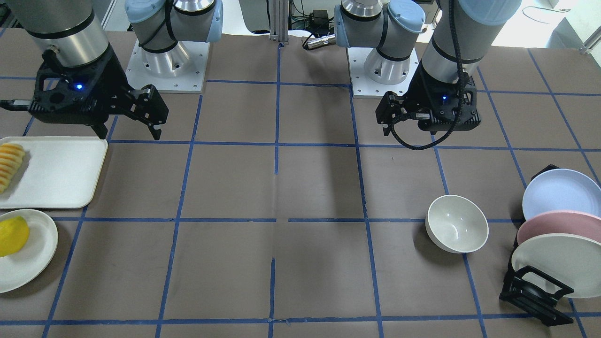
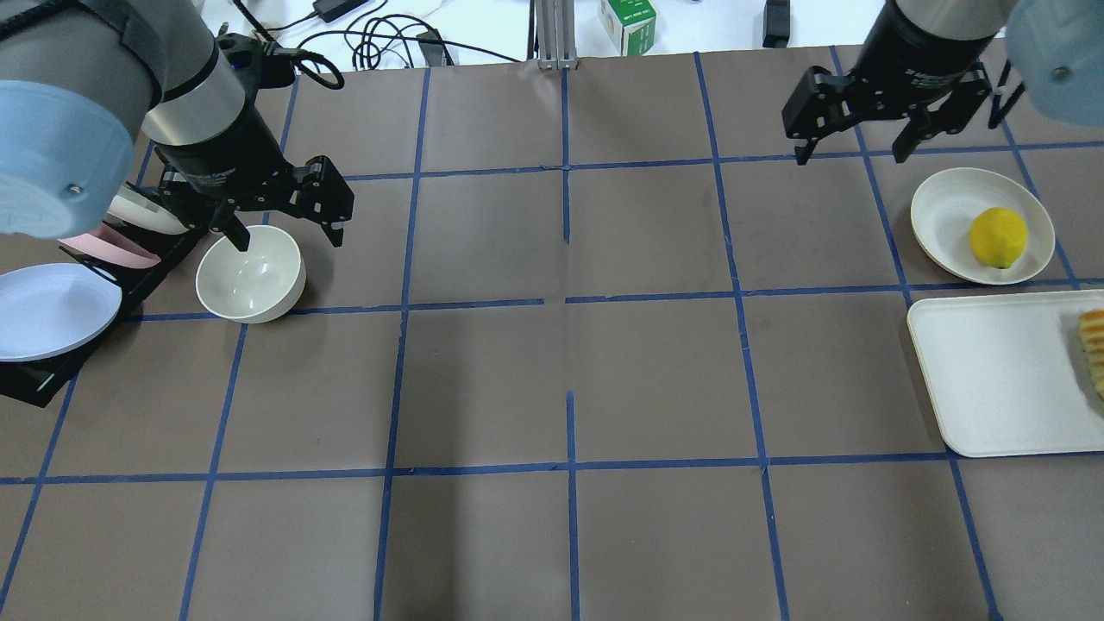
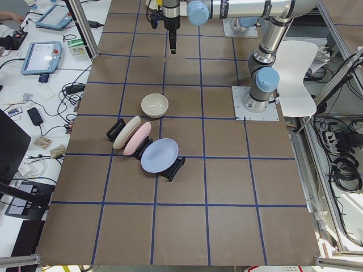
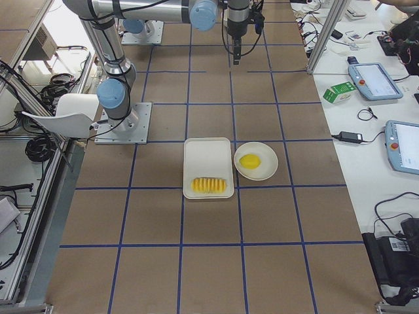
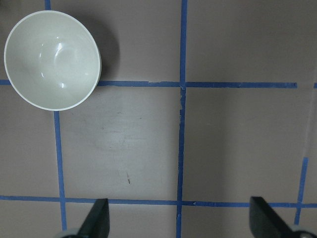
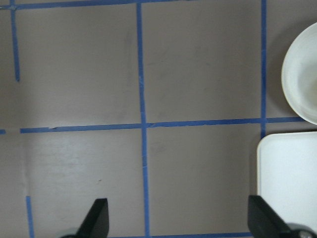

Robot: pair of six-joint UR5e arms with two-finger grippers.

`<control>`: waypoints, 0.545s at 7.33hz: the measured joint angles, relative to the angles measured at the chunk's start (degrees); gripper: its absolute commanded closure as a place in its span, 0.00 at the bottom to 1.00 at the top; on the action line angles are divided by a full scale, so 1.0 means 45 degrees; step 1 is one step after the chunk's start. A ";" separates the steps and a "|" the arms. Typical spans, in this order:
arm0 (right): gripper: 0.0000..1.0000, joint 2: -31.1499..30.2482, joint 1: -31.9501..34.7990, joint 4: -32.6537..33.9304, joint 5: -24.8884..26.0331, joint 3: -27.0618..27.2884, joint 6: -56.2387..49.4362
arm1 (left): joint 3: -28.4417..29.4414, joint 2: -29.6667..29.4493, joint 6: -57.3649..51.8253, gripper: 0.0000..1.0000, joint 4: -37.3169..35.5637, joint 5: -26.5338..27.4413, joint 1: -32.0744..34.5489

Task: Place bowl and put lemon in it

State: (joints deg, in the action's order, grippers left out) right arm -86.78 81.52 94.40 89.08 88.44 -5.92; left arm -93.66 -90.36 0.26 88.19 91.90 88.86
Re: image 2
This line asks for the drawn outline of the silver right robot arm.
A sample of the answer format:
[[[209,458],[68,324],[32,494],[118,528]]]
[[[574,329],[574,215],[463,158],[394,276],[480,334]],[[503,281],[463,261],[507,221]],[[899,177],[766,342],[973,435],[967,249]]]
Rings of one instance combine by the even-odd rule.
[[[853,67],[809,67],[781,110],[805,165],[827,136],[861,122],[896,122],[892,154],[966,129],[981,104],[988,126],[1028,94],[1041,115],[1101,126],[1100,1],[887,1]]]

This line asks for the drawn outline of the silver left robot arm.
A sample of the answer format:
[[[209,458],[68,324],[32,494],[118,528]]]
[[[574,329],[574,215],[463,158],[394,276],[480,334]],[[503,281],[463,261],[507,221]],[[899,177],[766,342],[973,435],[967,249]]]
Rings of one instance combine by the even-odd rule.
[[[354,193],[323,156],[287,161],[256,109],[320,54],[209,31],[189,1],[4,1],[3,232],[62,240],[102,223],[145,137],[191,192],[151,204],[177,233],[214,231],[237,250],[241,212],[318,224],[335,248]]]

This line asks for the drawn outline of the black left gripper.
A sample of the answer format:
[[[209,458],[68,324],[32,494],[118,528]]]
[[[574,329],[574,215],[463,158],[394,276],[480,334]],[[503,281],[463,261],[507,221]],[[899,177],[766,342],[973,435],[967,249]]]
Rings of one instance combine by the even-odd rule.
[[[229,129],[198,144],[174,146],[155,143],[166,164],[183,177],[172,182],[163,177],[157,193],[162,207],[184,225],[205,225],[223,235],[238,252],[250,249],[243,211],[296,212],[293,203],[293,165],[273,137],[257,109],[244,109]],[[220,202],[233,199],[235,202]],[[323,230],[331,248],[343,248],[344,225],[354,215],[354,192],[327,156],[316,156],[298,169],[298,207],[304,219]]]

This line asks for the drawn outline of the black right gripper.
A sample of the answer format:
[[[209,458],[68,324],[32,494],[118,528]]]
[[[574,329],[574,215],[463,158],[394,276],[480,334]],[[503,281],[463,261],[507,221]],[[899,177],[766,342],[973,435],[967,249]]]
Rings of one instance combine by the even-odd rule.
[[[941,133],[962,133],[991,93],[981,65],[991,40],[991,34],[956,40],[923,30],[873,30],[851,70],[805,70],[781,110],[796,164],[807,165],[825,137],[853,129],[860,122],[856,113],[907,113],[894,141],[896,164]]]

